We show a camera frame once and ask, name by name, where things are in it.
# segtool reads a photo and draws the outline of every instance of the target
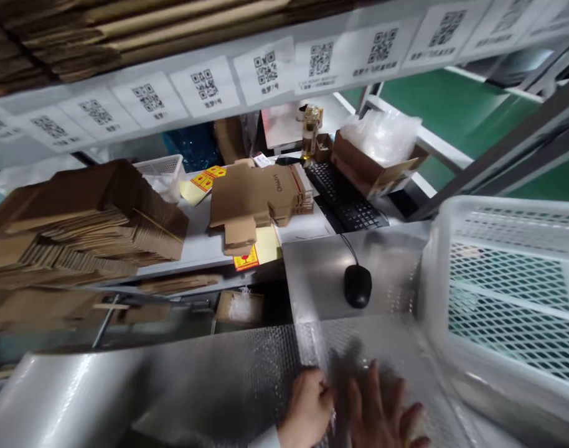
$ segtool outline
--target computer mouse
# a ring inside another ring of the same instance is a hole
[[[345,299],[353,308],[365,308],[372,293],[372,275],[358,264],[345,269]]]

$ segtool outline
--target keyboard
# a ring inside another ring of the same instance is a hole
[[[306,169],[306,174],[345,231],[390,225],[386,217],[331,162],[313,164]]]

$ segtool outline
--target hand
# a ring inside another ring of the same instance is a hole
[[[304,370],[293,383],[293,396],[282,425],[278,428],[281,448],[311,448],[324,437],[334,393],[318,368]]]
[[[367,394],[361,396],[355,379],[349,384],[349,428],[353,448],[427,448],[430,439],[419,437],[411,441],[411,432],[419,420],[423,405],[415,403],[402,412],[405,380],[395,383],[392,400],[386,409],[380,394],[380,378],[378,365],[373,361],[370,365]]]

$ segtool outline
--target white label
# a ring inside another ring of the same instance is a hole
[[[0,142],[9,143],[23,135],[23,131],[11,123],[9,113],[0,109]]]
[[[139,129],[133,117],[105,87],[63,101],[59,106],[98,140],[129,134]]]
[[[295,88],[293,36],[233,59],[248,106]]]
[[[350,32],[295,45],[297,95],[335,88],[346,82],[348,58],[355,50],[355,35]]]
[[[194,117],[239,105],[233,75],[225,56],[171,73],[170,76]]]
[[[349,81],[381,78],[397,73],[416,26],[417,17],[412,23],[392,22],[355,31],[355,49],[347,60]]]
[[[413,40],[403,68],[455,59],[488,5],[488,1],[465,1],[432,6]]]
[[[569,0],[552,0],[520,43],[531,44],[563,34],[569,34]]]
[[[143,128],[155,128],[187,118],[187,111],[163,72],[141,77],[112,90]]]
[[[495,0],[468,40],[461,56],[473,56],[514,46],[548,0]]]
[[[57,152],[70,152],[96,143],[91,135],[77,126],[58,106],[14,116],[12,122]]]

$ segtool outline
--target flattened cardboard box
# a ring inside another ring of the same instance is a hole
[[[228,254],[249,254],[257,241],[256,227],[268,226],[270,218],[286,226],[297,205],[298,189],[287,167],[253,167],[244,159],[214,180],[210,203],[210,227],[225,227]]]
[[[428,155],[416,145],[409,160],[384,168],[336,131],[331,161],[362,195],[372,198],[402,189]]]

